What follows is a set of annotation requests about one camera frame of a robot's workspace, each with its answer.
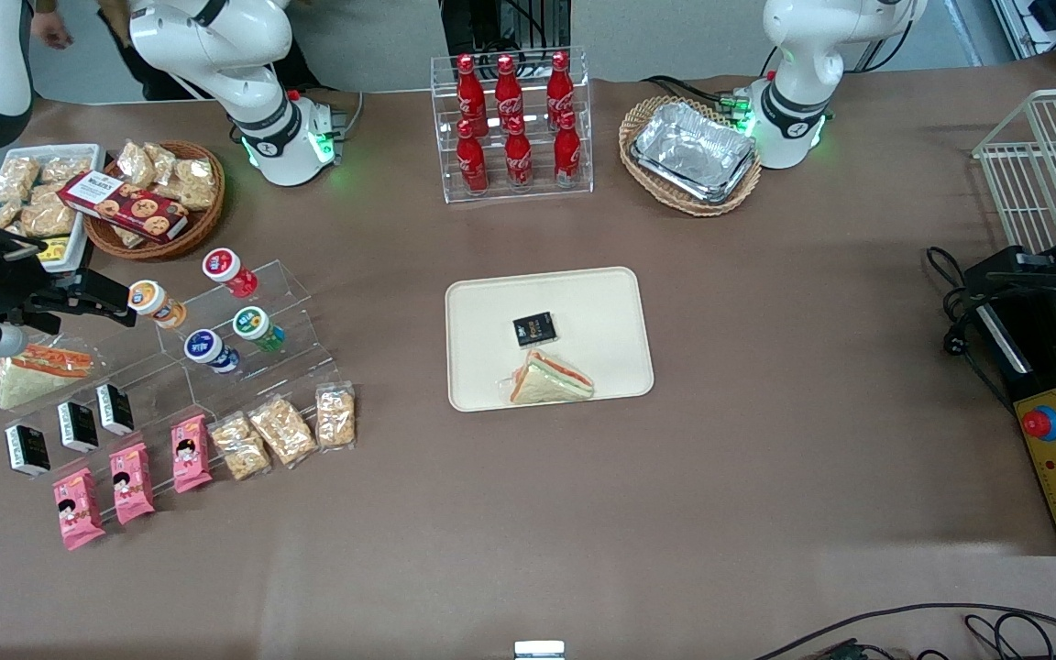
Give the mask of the person's bare hand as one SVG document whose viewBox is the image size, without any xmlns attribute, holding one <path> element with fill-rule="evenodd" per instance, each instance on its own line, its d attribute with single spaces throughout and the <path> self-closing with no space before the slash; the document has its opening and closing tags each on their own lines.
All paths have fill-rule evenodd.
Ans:
<svg viewBox="0 0 1056 660">
<path fill-rule="evenodd" d="M 59 11 L 34 13 L 30 29 L 32 29 L 34 37 L 48 49 L 67 50 L 74 43 L 74 38 L 64 25 Z"/>
</svg>

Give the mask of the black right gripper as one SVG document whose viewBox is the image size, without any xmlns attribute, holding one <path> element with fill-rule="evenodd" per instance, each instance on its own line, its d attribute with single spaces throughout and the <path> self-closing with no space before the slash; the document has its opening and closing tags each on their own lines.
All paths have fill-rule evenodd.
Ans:
<svg viewBox="0 0 1056 660">
<path fill-rule="evenodd" d="M 41 266 L 37 247 L 0 231 L 0 325 L 59 327 L 64 314 L 97 316 L 136 325 L 130 287 L 92 269 L 77 269 L 77 297 L 60 288 Z"/>
</svg>

